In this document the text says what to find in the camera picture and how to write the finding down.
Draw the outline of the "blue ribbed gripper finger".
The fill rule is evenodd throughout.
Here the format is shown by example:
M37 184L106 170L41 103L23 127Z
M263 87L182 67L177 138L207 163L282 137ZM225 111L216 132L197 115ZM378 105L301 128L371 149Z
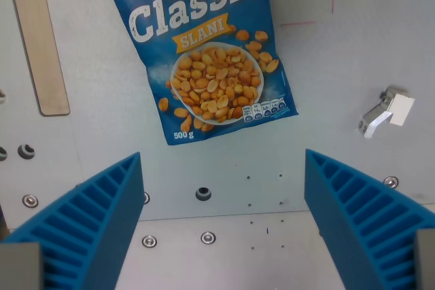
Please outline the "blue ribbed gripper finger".
M134 153L76 185L5 242L41 247L43 289L115 289L143 205Z
M304 196L346 289L416 289L414 239L433 212L310 149Z

